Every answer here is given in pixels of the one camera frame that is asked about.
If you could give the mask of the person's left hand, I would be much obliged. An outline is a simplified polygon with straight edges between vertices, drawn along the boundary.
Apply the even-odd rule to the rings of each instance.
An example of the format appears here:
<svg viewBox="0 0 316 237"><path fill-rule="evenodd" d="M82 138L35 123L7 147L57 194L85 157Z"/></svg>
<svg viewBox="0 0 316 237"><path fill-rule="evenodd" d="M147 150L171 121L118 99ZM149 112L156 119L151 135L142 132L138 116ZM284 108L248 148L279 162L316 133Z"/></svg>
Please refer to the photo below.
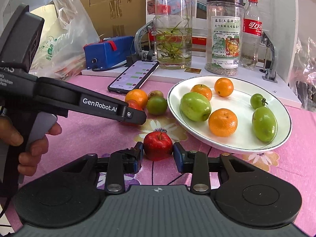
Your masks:
<svg viewBox="0 0 316 237"><path fill-rule="evenodd" d="M54 125L46 134L59 135L62 133L62 128L57 122L57 117L53 116ZM38 164L41 161L42 155L48 152L49 141L46 134L42 139L37 139L32 142L28 148L19 154L19 164L17 170L24 176L33 176L37 170ZM1 145L7 146L20 146L23 144L23 137L14 128L12 122L8 117L1 116Z"/></svg>

